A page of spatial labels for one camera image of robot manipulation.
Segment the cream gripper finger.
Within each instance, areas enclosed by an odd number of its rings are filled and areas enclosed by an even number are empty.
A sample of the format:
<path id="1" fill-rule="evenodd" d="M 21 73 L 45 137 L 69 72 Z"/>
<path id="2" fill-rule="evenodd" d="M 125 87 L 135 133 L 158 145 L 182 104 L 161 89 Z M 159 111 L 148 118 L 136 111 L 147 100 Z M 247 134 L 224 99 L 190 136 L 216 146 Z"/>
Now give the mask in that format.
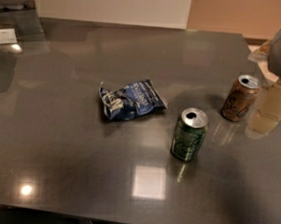
<path id="1" fill-rule="evenodd" d="M 248 54 L 248 59 L 256 63 L 264 63 L 268 59 L 268 53 L 271 49 L 271 41 L 267 40 L 258 48 Z"/>
<path id="2" fill-rule="evenodd" d="M 281 78 L 260 89 L 258 98 L 246 117 L 246 136 L 261 139 L 281 121 Z"/>

